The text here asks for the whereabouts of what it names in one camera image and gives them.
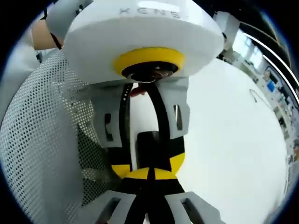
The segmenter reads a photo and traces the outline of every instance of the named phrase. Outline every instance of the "white floor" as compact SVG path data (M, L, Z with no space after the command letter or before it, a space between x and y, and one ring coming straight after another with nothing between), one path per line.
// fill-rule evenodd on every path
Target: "white floor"
M190 77L186 159L177 176L226 224L261 224L283 198L284 137L275 114L249 89L264 98L245 73L218 59ZM153 110L148 96L132 99L135 135L157 129Z

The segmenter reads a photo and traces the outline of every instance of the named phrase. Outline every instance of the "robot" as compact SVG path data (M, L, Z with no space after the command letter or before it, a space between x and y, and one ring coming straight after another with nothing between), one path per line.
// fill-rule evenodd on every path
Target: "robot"
M215 21L198 12L193 20L181 0L59 0L48 14L69 68L93 86L93 128L122 179L83 207L75 223L141 224L145 214L150 223L223 223L216 208L184 192L175 176L185 157L188 77L224 45ZM126 136L133 83L149 94L159 125L158 132L139 135L137 170Z

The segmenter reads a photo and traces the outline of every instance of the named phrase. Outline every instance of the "perforated mesh panel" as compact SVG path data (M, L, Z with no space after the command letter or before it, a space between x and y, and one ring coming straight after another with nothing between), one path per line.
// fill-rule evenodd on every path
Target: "perforated mesh panel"
M2 169L34 223L74 223L81 206L119 181L93 130L88 92L58 51L27 78L2 121Z

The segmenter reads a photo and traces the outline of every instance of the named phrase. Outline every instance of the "yellow plastic part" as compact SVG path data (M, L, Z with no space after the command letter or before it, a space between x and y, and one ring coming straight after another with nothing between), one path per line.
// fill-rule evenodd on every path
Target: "yellow plastic part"
M155 168L155 177L156 180L172 180L177 177L170 171Z
M185 153L170 158L171 171L174 174L176 174L178 170L181 168L184 159L185 159Z
M185 56L168 48L140 48L120 55L113 64L117 74L122 76L122 71L127 67L143 62L168 62L176 65L181 70L185 64Z
M112 165L113 171L123 179L130 172L130 165Z
M126 175L126 178L147 180L149 169L150 168L142 168L142 169L134 170L128 173Z

